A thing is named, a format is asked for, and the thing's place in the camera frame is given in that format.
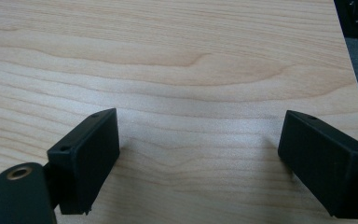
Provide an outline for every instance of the wooden table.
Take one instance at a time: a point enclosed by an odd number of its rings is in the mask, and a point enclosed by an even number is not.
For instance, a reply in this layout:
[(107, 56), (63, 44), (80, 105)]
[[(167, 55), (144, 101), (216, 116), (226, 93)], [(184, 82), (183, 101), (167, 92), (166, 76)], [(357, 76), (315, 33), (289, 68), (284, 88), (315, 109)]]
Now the wooden table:
[(333, 0), (0, 1), (0, 172), (110, 107), (120, 158), (59, 223), (358, 223), (277, 155), (287, 109), (358, 139)]

